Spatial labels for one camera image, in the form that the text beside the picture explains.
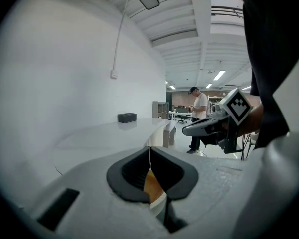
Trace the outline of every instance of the cap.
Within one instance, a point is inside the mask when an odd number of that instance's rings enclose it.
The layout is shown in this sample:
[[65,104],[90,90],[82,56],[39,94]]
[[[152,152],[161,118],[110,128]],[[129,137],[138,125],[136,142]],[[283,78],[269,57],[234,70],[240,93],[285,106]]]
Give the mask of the cap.
[[199,88],[197,87],[191,87],[189,93],[193,93],[195,90],[199,90]]

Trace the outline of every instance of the desk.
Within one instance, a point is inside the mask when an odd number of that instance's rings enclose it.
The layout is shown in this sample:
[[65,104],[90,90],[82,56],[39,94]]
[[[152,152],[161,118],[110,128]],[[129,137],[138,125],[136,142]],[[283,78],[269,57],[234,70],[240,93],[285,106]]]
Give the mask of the desk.
[[192,113],[169,112],[169,114],[171,114],[171,120],[174,120],[175,116],[177,115],[184,115],[184,116],[189,115],[189,117],[192,117]]
[[176,126],[177,126],[177,121],[171,121],[164,128],[163,147],[168,148],[170,145],[174,145],[175,135],[176,135]]
[[80,130],[52,149],[53,164],[61,173],[83,162],[114,153],[163,142],[167,119],[140,118],[129,123],[107,123]]

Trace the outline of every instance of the black pants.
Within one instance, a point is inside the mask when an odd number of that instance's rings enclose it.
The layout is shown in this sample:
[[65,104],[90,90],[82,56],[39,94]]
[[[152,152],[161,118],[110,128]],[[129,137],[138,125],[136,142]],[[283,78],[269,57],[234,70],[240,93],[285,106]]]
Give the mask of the black pants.
[[[199,118],[193,118],[191,121],[195,122],[200,120]],[[200,146],[200,139],[198,137],[193,137],[191,140],[191,149],[196,151],[197,149],[199,149]]]

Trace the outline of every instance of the white table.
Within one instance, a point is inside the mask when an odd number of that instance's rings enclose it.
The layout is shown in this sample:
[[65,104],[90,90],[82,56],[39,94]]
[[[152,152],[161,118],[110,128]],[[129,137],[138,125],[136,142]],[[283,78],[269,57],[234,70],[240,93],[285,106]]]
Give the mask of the white table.
[[174,118],[177,116],[177,115],[189,115],[190,117],[192,117],[192,113],[178,113],[178,112],[169,112],[169,114],[171,114],[171,120],[174,120]]
[[80,130],[54,147],[53,164],[64,174],[85,161],[143,147],[160,128],[161,136],[157,137],[163,138],[163,129],[169,123],[167,119],[138,118],[126,124],[113,122]]

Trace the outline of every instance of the white t-shirt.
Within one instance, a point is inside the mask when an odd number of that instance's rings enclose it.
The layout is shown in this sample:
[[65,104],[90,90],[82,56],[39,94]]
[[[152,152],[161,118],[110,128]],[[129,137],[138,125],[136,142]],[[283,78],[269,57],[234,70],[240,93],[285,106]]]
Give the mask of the white t-shirt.
[[[207,106],[208,99],[205,94],[201,93],[194,102],[194,108],[199,108],[201,106]],[[206,118],[206,111],[203,112],[193,112],[193,118],[204,119]]]

